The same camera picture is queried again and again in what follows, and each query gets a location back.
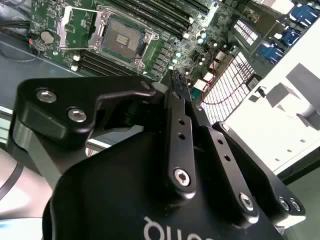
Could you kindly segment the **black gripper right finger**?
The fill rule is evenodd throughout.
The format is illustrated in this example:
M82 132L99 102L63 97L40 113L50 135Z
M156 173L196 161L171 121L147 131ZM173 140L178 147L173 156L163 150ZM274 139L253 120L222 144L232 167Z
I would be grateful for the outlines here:
M226 220L240 228L267 221L287 229L306 219L300 200L223 121L210 124L204 109L191 101L188 79L181 94L191 115L194 142L203 152L204 170L217 188L212 201Z

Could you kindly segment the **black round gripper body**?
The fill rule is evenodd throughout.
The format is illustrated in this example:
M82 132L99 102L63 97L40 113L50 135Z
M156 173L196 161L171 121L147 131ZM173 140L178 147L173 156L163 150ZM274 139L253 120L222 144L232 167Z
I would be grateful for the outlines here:
M69 169L46 205L46 240L280 240L266 217L248 228L226 220L217 189L193 149L196 191L175 198L161 181L158 136L139 133Z

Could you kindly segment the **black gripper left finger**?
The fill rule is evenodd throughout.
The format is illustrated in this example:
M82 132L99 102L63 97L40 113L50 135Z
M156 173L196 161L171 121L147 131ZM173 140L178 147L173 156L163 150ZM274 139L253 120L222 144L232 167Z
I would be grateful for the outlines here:
M196 193L188 94L142 76L37 78L17 88L13 140L51 187L84 160L89 139L134 126L160 134L160 180L177 199Z

